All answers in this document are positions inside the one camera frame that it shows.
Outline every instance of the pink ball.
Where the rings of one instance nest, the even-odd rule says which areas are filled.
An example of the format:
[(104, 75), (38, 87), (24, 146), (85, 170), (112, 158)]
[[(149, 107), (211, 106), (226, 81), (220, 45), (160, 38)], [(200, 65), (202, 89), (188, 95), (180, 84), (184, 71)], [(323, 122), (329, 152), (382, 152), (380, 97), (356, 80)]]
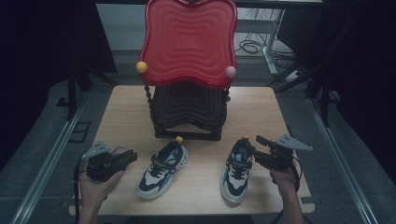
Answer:
[(235, 77), (236, 69), (233, 66), (228, 66), (225, 68), (225, 75), (229, 78)]

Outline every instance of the wooden table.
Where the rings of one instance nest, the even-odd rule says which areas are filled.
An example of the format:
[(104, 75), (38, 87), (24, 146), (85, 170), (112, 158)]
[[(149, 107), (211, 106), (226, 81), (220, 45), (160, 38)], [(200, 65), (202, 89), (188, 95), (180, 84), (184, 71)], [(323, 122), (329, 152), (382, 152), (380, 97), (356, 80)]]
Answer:
[[(274, 92), (264, 87), (231, 87), (228, 116), (221, 141), (184, 140), (190, 158), (179, 170), (171, 188), (154, 200), (140, 199), (138, 182), (151, 164), (151, 155), (165, 146), (169, 139), (154, 136), (149, 104), (143, 86), (118, 86), (112, 92), (95, 142), (102, 140), (111, 148), (123, 146), (137, 151), (115, 189), (104, 201), (99, 215), (221, 215), (277, 213), (282, 201), (269, 172), (253, 163), (248, 179), (248, 194), (239, 205), (223, 200), (219, 181), (225, 162), (236, 140), (249, 135), (253, 146), (268, 152), (255, 141), (257, 134), (275, 141), (288, 130)], [(299, 198), (311, 197), (304, 176)], [(304, 213), (315, 210), (313, 203), (300, 202)], [(74, 214), (74, 206), (69, 207)]]

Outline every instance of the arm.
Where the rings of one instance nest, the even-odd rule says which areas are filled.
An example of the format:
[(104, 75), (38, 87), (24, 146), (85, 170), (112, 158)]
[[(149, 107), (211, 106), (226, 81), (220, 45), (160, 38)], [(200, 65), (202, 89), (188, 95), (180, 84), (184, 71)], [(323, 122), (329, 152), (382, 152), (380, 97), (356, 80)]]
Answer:
[(111, 191), (122, 177), (123, 171), (115, 173), (107, 182), (98, 183), (90, 179), (84, 172), (79, 175), (82, 207), (78, 224), (93, 224), (97, 222), (97, 215), (107, 193)]
[(294, 174), (291, 169), (286, 171), (270, 170), (283, 202), (283, 216), (286, 224), (304, 224), (303, 212), (294, 187)]

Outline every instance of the yellow ball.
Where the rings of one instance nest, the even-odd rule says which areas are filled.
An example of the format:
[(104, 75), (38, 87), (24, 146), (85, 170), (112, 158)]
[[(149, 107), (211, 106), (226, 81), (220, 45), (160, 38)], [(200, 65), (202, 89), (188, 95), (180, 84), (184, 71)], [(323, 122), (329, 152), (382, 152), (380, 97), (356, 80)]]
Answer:
[(138, 73), (145, 73), (148, 70), (148, 65), (145, 62), (138, 62), (136, 64), (136, 71)]

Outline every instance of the sneaker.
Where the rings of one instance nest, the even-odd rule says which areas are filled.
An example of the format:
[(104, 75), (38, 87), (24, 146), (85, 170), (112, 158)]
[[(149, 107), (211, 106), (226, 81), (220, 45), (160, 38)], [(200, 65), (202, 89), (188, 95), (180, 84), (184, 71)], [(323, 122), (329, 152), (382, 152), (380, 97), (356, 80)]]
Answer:
[(239, 139), (231, 149), (221, 176), (222, 196), (230, 203), (241, 203), (248, 194), (248, 172), (252, 165), (252, 146), (248, 137)]
[(189, 158), (189, 152), (180, 144), (181, 141), (182, 138), (178, 137), (152, 155), (152, 163), (143, 174), (137, 188), (140, 197), (157, 198), (170, 188), (175, 172), (183, 167)]

